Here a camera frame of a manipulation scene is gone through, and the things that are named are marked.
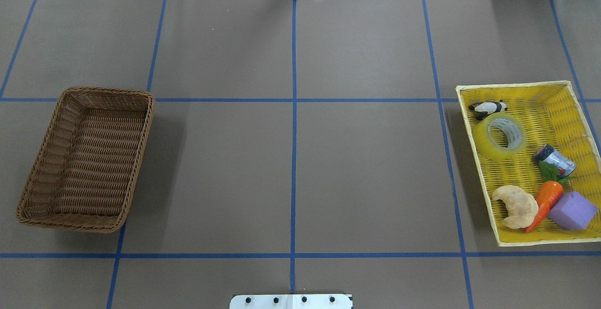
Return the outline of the brown wicker basket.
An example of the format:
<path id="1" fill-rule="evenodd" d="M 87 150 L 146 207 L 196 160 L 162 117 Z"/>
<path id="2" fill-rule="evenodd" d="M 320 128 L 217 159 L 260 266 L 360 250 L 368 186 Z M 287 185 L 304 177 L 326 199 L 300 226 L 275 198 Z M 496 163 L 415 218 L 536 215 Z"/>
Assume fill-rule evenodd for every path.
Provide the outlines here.
<path id="1" fill-rule="evenodd" d="M 131 209 L 155 104 L 142 90 L 66 89 L 16 207 L 19 223 L 118 232 Z"/>

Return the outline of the panda toy figurine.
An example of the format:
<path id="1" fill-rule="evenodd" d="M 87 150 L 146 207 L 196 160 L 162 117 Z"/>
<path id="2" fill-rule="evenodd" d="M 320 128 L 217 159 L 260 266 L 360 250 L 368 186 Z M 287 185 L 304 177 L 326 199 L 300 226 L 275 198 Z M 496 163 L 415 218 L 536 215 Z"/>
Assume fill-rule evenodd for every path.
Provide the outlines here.
<path id="1" fill-rule="evenodd" d="M 474 112 L 475 119 L 482 121 L 489 115 L 496 114 L 499 112 L 507 111 L 509 108 L 502 100 L 500 101 L 484 101 L 481 103 L 474 103 L 468 106 L 468 110 Z"/>

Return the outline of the small dark jar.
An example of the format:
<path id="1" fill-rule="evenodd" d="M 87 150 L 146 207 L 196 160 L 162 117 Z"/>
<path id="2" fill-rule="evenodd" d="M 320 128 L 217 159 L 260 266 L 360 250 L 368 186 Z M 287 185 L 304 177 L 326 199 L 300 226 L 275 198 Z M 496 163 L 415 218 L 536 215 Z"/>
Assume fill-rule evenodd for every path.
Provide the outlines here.
<path id="1" fill-rule="evenodd" d="M 574 161 L 565 157 L 550 144 L 544 144 L 539 147 L 533 154 L 533 159 L 557 168 L 555 176 L 558 178 L 568 177 L 577 168 L 577 164 Z"/>

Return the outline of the yellow woven basket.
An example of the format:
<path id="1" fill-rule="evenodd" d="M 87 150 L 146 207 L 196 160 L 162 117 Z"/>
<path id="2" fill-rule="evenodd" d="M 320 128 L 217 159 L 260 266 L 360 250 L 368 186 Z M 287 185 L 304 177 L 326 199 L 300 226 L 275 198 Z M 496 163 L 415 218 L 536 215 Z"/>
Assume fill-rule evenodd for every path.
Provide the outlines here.
<path id="1" fill-rule="evenodd" d="M 491 197 L 492 192 L 502 185 L 517 185 L 535 195 L 544 179 L 533 155 L 540 146 L 550 144 L 577 164 L 575 172 L 564 184 L 565 190 L 577 191 L 594 205 L 600 205 L 600 153 L 571 82 L 459 85 L 455 90 L 497 244 L 511 247 L 599 242 L 599 213 L 583 230 L 563 230 L 545 219 L 532 232 L 526 233 L 522 229 L 509 229 L 502 225 L 507 211 L 502 202 Z M 508 105 L 511 118 L 522 125 L 525 143 L 520 153 L 504 159 L 491 159 L 480 151 L 486 145 L 478 142 L 475 131 L 478 121 L 468 106 L 498 100 Z"/>

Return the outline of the toy carrot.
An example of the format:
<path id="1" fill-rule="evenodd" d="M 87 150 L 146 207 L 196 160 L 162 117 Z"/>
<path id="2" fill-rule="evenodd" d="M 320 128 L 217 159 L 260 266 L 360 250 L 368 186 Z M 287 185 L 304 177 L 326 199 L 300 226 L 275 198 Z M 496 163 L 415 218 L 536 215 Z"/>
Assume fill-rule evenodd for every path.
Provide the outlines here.
<path id="1" fill-rule="evenodd" d="M 538 166 L 544 183 L 539 188 L 538 194 L 535 197 L 539 207 L 538 212 L 535 215 L 533 222 L 524 230 L 526 233 L 532 232 L 532 230 L 547 217 L 552 207 L 558 203 L 560 197 L 564 193 L 563 183 L 572 179 L 571 176 L 563 177 L 560 174 L 560 168 L 551 163 L 539 161 Z"/>

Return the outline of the toy croissant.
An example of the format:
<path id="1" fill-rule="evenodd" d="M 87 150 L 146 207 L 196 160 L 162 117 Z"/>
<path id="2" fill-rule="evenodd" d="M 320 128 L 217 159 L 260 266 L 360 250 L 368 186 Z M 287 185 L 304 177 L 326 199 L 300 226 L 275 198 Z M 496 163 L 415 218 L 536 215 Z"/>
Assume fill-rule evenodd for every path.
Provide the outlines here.
<path id="1" fill-rule="evenodd" d="M 510 229 L 527 228 L 538 213 L 539 207 L 534 196 L 517 185 L 503 185 L 493 191 L 492 200 L 501 200 L 508 212 L 502 225 Z"/>

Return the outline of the purple foam block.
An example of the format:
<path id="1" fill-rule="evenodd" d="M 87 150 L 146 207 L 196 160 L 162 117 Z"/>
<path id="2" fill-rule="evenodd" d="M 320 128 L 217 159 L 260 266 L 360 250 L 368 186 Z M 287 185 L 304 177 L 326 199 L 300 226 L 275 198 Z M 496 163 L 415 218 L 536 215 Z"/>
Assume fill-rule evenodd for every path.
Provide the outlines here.
<path id="1" fill-rule="evenodd" d="M 583 230 L 588 227 L 599 207 L 577 191 L 566 192 L 550 209 L 547 217 L 564 230 Z"/>

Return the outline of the yellow clear tape roll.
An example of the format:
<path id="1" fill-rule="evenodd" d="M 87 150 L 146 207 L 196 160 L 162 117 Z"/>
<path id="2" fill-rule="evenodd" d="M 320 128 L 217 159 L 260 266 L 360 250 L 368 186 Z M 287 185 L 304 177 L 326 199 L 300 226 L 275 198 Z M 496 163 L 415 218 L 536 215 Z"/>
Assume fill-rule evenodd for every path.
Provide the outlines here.
<path id="1" fill-rule="evenodd" d="M 475 125 L 472 132 L 475 148 L 494 161 L 509 159 L 526 148 L 526 129 L 513 115 L 493 114 Z"/>

